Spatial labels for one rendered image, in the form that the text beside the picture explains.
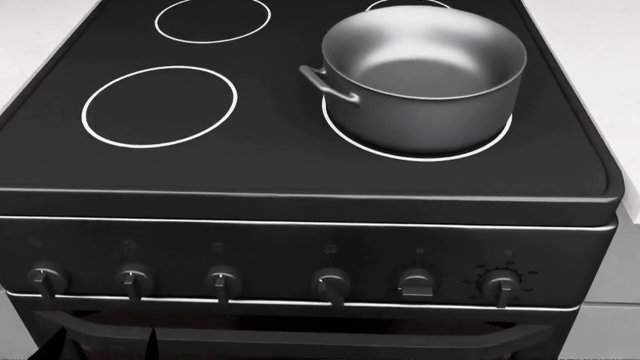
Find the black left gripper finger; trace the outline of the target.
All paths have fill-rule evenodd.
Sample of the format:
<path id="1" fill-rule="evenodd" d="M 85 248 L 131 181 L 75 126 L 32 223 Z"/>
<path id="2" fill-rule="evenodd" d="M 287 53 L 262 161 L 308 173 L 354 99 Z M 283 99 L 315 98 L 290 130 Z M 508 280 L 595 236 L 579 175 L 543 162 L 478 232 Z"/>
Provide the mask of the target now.
<path id="1" fill-rule="evenodd" d="M 27 360 L 76 360 L 74 341 L 66 327 L 58 329 Z"/>
<path id="2" fill-rule="evenodd" d="M 156 329 L 152 328 L 146 339 L 144 360 L 160 360 Z"/>

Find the black burner control knob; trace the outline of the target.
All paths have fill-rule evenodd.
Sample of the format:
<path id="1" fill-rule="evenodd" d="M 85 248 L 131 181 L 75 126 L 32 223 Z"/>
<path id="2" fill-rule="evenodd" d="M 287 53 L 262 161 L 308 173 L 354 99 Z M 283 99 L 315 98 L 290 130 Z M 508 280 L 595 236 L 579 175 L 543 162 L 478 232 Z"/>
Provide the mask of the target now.
<path id="1" fill-rule="evenodd" d="M 153 272 L 139 263 L 128 263 L 116 275 L 117 283 L 132 302 L 149 296 L 155 287 Z"/>
<path id="2" fill-rule="evenodd" d="M 242 293 L 244 283 L 240 272 L 233 266 L 219 265 L 209 269 L 205 279 L 209 296 L 221 304 L 227 304 Z"/>
<path id="3" fill-rule="evenodd" d="M 328 302 L 334 307 L 343 307 L 351 290 L 348 274 L 337 268 L 320 269 L 313 276 L 312 290 L 314 297 Z"/>
<path id="4" fill-rule="evenodd" d="M 65 270 L 55 263 L 36 263 L 27 274 L 28 283 L 50 302 L 62 295 L 69 286 L 69 276 Z"/>

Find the black electric stove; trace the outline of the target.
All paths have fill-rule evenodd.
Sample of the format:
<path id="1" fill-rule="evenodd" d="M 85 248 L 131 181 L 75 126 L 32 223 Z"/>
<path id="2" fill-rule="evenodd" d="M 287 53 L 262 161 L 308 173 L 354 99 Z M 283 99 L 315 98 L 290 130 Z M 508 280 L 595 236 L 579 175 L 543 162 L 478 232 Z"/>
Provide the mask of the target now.
<path id="1" fill-rule="evenodd" d="M 321 68 L 336 23 L 402 5 L 477 14 L 522 41 L 496 137 L 408 155 L 332 122 L 300 67 Z M 623 195 L 524 0 L 98 0 L 0 112 L 0 287 L 40 296 L 27 274 L 55 263 L 70 281 L 55 299 L 135 304 L 116 275 L 139 263 L 155 281 L 139 302 L 334 307 L 312 281 L 337 268 L 344 305 L 497 308 L 478 280 L 511 269 L 506 308 L 578 315 Z M 205 287 L 219 265 L 244 283 L 227 304 Z M 402 298 L 409 269 L 435 277 L 432 299 Z"/>

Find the black oven door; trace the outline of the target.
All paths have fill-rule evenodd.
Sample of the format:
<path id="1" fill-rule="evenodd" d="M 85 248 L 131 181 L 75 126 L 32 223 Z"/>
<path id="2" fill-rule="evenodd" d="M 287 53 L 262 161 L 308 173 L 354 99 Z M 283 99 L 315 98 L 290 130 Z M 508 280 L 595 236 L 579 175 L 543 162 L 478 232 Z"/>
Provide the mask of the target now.
<path id="1" fill-rule="evenodd" d="M 55 299 L 12 296 L 38 348 L 66 327 L 76 360 L 144 360 L 152 328 L 81 320 L 73 311 L 204 311 L 214 314 L 478 320 L 516 323 L 488 335 L 376 335 L 155 328 L 160 360 L 557 360 L 577 312 L 551 308 L 440 307 L 348 303 L 299 305 Z"/>

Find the black oven function knob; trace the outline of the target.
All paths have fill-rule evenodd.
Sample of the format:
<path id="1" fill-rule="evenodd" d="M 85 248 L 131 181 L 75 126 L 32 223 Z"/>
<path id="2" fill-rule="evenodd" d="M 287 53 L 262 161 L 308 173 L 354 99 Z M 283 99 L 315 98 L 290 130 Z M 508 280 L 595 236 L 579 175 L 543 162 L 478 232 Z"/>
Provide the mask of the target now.
<path id="1" fill-rule="evenodd" d="M 403 299 L 427 300 L 434 296 L 435 277 L 426 269 L 409 269 L 401 275 L 398 290 Z"/>

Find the black oven temperature knob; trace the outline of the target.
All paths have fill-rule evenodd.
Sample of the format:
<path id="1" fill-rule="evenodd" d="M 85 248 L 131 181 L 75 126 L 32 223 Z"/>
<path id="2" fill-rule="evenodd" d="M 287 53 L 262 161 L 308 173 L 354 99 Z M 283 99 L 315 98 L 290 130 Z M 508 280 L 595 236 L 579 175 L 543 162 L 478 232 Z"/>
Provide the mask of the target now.
<path id="1" fill-rule="evenodd" d="M 492 269 L 478 280 L 483 298 L 497 308 L 506 308 L 520 293 L 521 277 L 511 269 Z"/>

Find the grey steel cooking pot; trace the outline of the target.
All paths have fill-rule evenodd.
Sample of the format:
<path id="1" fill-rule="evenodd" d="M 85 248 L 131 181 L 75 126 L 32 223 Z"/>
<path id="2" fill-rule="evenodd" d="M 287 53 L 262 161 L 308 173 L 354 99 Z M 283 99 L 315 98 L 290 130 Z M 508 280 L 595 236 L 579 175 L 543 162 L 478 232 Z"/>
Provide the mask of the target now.
<path id="1" fill-rule="evenodd" d="M 501 24 L 452 8 L 402 5 L 341 20 L 321 44 L 321 68 L 300 72 L 332 122 L 388 152 L 464 152 L 512 115 L 528 55 Z"/>

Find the white kitchen cabinet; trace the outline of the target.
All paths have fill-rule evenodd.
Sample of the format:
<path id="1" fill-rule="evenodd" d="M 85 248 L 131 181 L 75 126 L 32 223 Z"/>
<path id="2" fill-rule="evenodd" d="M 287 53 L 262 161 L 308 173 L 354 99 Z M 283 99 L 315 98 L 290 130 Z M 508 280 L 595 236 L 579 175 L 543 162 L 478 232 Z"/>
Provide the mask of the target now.
<path id="1" fill-rule="evenodd" d="M 626 210 L 561 359 L 640 360 L 640 225 Z"/>

